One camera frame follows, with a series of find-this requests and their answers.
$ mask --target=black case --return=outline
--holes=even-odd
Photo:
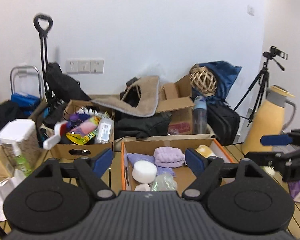
[[[233,143],[237,135],[240,116],[224,104],[207,105],[208,124],[222,146]]]

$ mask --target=black trolley handle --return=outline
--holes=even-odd
[[[42,29],[42,27],[40,26],[39,19],[48,21],[49,25],[45,30]],[[47,88],[45,68],[47,68],[47,65],[48,65],[47,37],[48,37],[48,32],[52,28],[53,21],[52,21],[52,18],[48,15],[37,14],[33,19],[33,23],[34,23],[34,27],[37,29],[37,31],[39,33],[39,37],[40,37],[43,85],[44,85],[44,91],[45,91],[45,96],[46,96],[47,102],[50,103],[50,101],[52,100],[52,92],[48,91],[48,88]],[[44,40],[44,57],[43,57],[43,40]]]
[[[49,25],[48,25],[48,27],[45,30],[42,29],[42,27],[40,26],[39,19],[48,21]],[[53,21],[52,21],[52,18],[50,16],[48,16],[48,15],[37,14],[34,17],[34,19],[33,19],[33,24],[34,24],[34,27],[37,29],[40,38],[47,38],[48,37],[48,32],[52,28]]]

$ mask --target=white storage container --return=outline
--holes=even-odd
[[[35,130],[35,123],[31,119],[16,119],[8,122],[0,131],[2,147],[13,165],[16,165],[12,144],[16,142],[21,154],[26,158],[31,167],[38,160],[41,149]]]

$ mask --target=pink item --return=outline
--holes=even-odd
[[[153,156],[155,165],[164,168],[178,168],[185,163],[185,155],[178,148],[159,147]]]
[[[86,121],[84,121],[79,126],[73,128],[69,133],[71,134],[80,134],[81,136],[85,136],[88,133],[95,130],[95,128],[98,127],[98,124],[100,122],[100,117],[93,116]]]

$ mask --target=wicker ball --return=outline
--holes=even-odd
[[[213,96],[217,89],[217,80],[207,67],[194,65],[190,71],[190,83],[205,97]]]

